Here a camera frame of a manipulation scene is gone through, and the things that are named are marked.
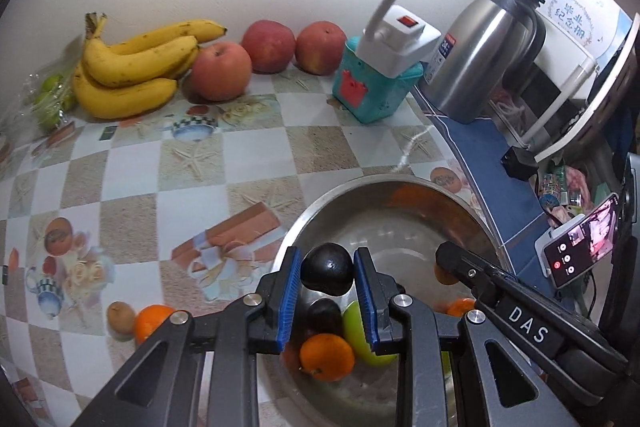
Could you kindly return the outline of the black power adapter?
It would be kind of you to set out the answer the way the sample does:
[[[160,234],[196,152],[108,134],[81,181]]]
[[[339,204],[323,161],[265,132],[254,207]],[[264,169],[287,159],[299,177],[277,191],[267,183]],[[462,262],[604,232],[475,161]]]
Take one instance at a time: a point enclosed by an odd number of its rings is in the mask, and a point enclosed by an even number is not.
[[[528,181],[538,172],[539,165],[535,155],[526,148],[510,146],[500,159],[504,171],[510,178]]]

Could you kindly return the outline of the orange top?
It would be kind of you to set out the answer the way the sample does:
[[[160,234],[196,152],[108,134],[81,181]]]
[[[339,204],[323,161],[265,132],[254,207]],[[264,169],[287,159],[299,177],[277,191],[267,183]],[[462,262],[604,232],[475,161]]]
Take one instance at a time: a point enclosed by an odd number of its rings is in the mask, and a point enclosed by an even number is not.
[[[434,265],[434,274],[436,280],[442,285],[451,286],[460,282],[459,277],[456,274],[452,274],[445,269],[442,269],[440,265]]]

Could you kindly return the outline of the green mango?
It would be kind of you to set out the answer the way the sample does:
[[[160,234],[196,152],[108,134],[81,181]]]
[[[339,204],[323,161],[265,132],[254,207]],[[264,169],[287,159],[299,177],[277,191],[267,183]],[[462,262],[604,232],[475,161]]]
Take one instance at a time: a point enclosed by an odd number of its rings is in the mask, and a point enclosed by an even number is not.
[[[342,315],[343,333],[345,340],[350,344],[355,355],[364,364],[372,367],[390,365],[397,359],[397,355],[376,355],[367,342],[362,324],[360,308],[357,301],[349,303]]]

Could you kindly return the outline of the dark plum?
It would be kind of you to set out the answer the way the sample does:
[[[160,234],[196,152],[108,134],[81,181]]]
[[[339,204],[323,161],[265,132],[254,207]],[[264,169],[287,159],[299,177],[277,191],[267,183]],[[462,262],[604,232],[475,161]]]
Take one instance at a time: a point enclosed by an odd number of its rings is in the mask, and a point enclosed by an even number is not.
[[[304,324],[309,332],[343,336],[341,308],[328,298],[315,301],[307,310]]]
[[[354,283],[352,256],[342,245],[324,243],[311,249],[300,267],[300,280],[311,291],[340,297]]]

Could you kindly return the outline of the patterned vinyl tablecloth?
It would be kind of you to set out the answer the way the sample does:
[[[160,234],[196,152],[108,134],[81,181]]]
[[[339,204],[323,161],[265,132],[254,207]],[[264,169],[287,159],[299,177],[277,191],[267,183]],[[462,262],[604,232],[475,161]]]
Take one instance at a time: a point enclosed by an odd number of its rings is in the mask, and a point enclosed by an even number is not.
[[[106,308],[163,303],[205,314],[252,289],[273,253],[189,273],[174,249],[255,204],[288,229],[321,195],[386,172],[420,176],[476,206],[475,192],[413,98],[363,126],[332,82],[256,76],[219,106],[176,96],[121,124],[81,116],[39,157],[1,168],[1,365],[39,426],[70,425],[129,357]]]

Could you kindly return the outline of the blue cloth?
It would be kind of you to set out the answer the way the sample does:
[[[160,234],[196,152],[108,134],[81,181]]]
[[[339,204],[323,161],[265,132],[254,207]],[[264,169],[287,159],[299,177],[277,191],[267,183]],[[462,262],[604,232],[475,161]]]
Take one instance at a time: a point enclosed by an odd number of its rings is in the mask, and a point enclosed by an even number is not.
[[[544,295],[553,295],[555,288],[542,274],[535,248],[536,239],[548,230],[547,216],[530,185],[510,178],[500,164],[509,148],[506,139],[489,118],[459,124],[438,113],[419,90],[412,95],[457,158],[512,273]]]

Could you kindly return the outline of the brown kiwi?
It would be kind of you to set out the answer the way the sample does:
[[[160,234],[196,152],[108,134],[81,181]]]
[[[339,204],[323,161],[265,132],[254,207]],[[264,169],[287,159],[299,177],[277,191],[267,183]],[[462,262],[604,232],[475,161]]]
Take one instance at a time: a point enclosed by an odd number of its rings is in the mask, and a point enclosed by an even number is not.
[[[136,321],[136,312],[128,303],[122,301],[114,301],[106,310],[106,319],[108,327],[119,336],[134,335],[134,322]]]

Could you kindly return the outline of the steel thermos jug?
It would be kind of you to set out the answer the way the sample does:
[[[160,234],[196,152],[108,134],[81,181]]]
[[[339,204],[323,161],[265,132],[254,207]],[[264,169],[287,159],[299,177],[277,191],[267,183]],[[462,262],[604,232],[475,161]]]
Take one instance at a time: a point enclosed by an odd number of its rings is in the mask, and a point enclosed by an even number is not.
[[[544,46],[544,0],[474,0],[454,20],[418,83],[426,101],[469,124],[505,79],[527,72]]]

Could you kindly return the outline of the large steel bowl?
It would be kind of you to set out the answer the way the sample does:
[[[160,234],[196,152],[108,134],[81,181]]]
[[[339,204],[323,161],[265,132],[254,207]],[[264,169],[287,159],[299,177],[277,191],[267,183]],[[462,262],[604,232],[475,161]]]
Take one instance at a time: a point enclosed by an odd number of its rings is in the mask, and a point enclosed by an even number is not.
[[[335,243],[353,253],[369,249],[375,269],[393,277],[408,293],[435,311],[471,293],[464,285],[439,283],[435,251],[446,241],[510,267],[496,236],[459,196],[437,184],[403,174],[375,174],[350,180],[313,202],[284,236],[284,247],[303,255]],[[355,364],[335,383],[316,381],[296,365],[293,349],[268,363],[292,404],[280,410],[302,426],[391,426],[395,422],[398,364]]]

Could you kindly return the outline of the teal toy box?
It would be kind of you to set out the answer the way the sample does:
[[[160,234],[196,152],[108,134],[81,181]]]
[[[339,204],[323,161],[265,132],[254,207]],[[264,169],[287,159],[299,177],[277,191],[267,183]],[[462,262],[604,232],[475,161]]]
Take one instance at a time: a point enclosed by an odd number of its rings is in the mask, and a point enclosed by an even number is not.
[[[356,55],[359,40],[359,37],[346,40],[332,94],[360,122],[371,124],[396,112],[422,77],[424,68],[416,63],[397,77],[385,77]]]

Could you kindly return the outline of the smartphone on stand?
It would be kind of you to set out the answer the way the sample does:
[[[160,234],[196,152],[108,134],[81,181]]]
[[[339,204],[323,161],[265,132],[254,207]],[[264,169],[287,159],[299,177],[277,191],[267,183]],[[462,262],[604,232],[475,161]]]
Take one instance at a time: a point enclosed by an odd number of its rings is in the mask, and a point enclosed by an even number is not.
[[[597,207],[579,213],[559,228],[536,240],[541,272],[555,289],[561,289],[611,254],[617,235],[618,196],[608,195]]]

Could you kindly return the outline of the red apple middle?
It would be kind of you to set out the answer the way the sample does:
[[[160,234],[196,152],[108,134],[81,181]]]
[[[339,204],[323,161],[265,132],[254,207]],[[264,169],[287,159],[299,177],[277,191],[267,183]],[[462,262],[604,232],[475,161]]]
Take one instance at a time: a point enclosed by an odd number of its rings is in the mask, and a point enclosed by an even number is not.
[[[244,32],[241,46],[250,56],[253,72],[277,74],[292,61],[296,40],[293,31],[274,20],[256,20]]]

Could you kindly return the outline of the yellow banana bunch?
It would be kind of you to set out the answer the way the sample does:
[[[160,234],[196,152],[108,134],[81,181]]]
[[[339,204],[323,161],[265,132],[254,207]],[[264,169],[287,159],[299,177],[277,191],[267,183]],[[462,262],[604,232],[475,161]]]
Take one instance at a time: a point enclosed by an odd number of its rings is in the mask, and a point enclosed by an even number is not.
[[[79,105],[102,120],[126,119],[165,105],[191,69],[200,45],[227,33],[220,23],[197,18],[107,44],[102,38],[106,21],[97,12],[85,15],[84,47],[72,79]]]

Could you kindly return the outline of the red apple front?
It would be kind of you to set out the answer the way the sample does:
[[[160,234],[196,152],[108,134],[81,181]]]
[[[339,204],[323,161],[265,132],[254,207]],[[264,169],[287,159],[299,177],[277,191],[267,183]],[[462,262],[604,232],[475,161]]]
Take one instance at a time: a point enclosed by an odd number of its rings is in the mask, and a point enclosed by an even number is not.
[[[252,61],[242,46],[221,42],[202,49],[191,69],[191,87],[201,98],[225,102],[242,95],[252,77]]]

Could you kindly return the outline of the clear bag green fruit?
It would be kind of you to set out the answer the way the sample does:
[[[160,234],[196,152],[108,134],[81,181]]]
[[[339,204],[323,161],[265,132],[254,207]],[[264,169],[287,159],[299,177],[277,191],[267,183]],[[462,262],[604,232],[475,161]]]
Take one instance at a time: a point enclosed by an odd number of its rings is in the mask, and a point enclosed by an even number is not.
[[[20,90],[6,99],[1,111],[1,135],[14,147],[45,138],[70,121],[77,101],[72,76],[84,38],[78,36],[49,64],[27,75]]]

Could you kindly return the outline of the white shelf rack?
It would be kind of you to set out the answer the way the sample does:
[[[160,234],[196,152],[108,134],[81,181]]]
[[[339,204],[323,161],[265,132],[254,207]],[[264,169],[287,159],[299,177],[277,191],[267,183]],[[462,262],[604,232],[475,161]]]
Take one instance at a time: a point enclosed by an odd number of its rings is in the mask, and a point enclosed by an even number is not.
[[[503,80],[492,104],[515,143],[537,162],[586,146],[615,114],[638,69],[639,17],[614,0],[544,0],[544,44]]]

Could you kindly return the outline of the orange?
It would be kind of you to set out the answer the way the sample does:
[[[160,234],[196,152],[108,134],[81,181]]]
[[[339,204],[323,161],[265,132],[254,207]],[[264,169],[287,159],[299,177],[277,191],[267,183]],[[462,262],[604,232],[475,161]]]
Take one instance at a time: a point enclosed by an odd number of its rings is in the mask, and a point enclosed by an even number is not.
[[[340,381],[352,373],[355,353],[340,336],[317,334],[309,337],[299,349],[303,371],[317,381]]]
[[[445,269],[442,269],[440,265],[434,265],[434,274],[436,280],[442,285],[451,286],[460,282],[459,277],[456,274],[452,274]]]
[[[165,305],[151,305],[142,309],[134,318],[134,340],[137,345],[144,343],[174,311],[174,308]]]

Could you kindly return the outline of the red apple right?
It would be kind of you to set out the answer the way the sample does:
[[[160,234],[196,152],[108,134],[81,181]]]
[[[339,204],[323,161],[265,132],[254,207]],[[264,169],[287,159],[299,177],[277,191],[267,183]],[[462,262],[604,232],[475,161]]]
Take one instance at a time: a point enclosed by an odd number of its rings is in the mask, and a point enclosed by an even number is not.
[[[311,75],[332,75],[340,66],[345,41],[344,31],[334,23],[311,23],[296,38],[296,64]]]

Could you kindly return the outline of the red apple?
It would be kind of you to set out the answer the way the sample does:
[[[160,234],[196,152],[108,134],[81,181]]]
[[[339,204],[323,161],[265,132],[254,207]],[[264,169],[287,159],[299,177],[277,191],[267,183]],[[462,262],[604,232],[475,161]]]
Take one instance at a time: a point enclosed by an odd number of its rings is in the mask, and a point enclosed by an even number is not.
[[[242,95],[252,77],[252,61],[242,46],[221,42],[202,49],[191,69],[191,87],[201,98],[225,102]]]
[[[293,31],[274,20],[256,20],[244,32],[241,46],[250,56],[253,72],[277,74],[292,61],[296,40]]]
[[[344,31],[334,23],[311,23],[296,38],[296,64],[311,75],[332,75],[340,66],[345,41]]]

